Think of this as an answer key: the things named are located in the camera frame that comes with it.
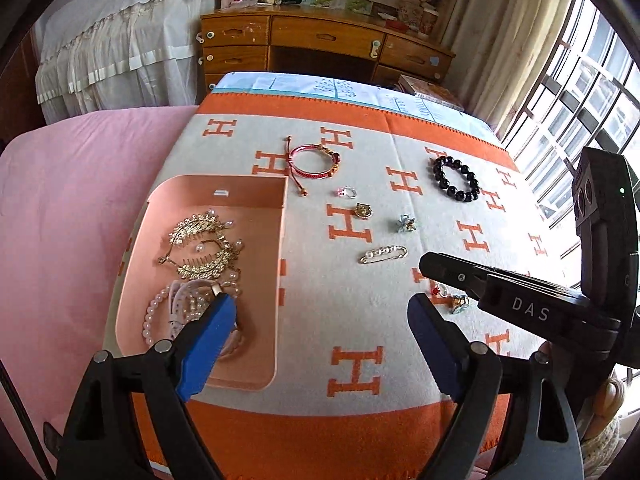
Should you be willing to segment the person right hand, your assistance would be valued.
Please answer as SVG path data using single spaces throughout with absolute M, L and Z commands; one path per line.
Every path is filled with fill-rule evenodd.
M 566 443 L 568 429 L 563 417 L 563 404 L 559 397 L 562 378 L 555 378 L 548 384 L 541 384 L 539 419 L 536 437 L 541 441 Z M 580 443 L 594 439 L 602 434 L 623 404 L 625 387 L 612 373 L 600 385 L 596 393 L 582 404 L 576 415 L 572 415 L 576 438 Z

